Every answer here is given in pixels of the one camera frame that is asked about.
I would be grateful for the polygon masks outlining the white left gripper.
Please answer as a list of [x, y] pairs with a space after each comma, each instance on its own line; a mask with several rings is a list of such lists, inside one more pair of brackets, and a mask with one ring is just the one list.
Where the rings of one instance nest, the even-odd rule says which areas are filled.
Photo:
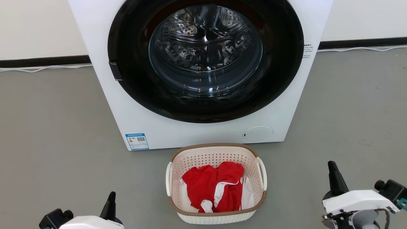
[[100, 217], [77, 216], [61, 225], [60, 229], [123, 229], [116, 220], [116, 192], [110, 192]]

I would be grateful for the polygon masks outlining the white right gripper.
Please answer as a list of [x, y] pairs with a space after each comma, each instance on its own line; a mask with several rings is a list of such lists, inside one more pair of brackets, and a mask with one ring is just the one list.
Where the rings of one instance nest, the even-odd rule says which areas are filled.
[[393, 202], [373, 190], [349, 191], [336, 162], [329, 161], [328, 169], [329, 194], [337, 196], [323, 200], [323, 206], [328, 214], [338, 215], [345, 212], [378, 209], [384, 209], [391, 213], [400, 211]]

